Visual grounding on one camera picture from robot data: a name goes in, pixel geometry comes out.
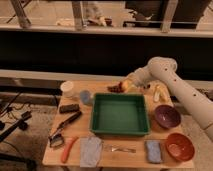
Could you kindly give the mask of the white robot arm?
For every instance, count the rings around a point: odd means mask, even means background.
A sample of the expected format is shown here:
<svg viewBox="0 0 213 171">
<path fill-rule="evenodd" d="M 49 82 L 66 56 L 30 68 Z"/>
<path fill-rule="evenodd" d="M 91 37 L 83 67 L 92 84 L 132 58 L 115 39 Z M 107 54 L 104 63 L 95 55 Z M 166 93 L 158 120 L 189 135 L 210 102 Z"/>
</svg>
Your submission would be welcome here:
<svg viewBox="0 0 213 171">
<path fill-rule="evenodd" d="M 153 57 L 146 66 L 130 73 L 122 81 L 122 87 L 146 87 L 154 80 L 163 82 L 213 142 L 213 101 L 181 79 L 176 70 L 175 59 Z"/>
</svg>

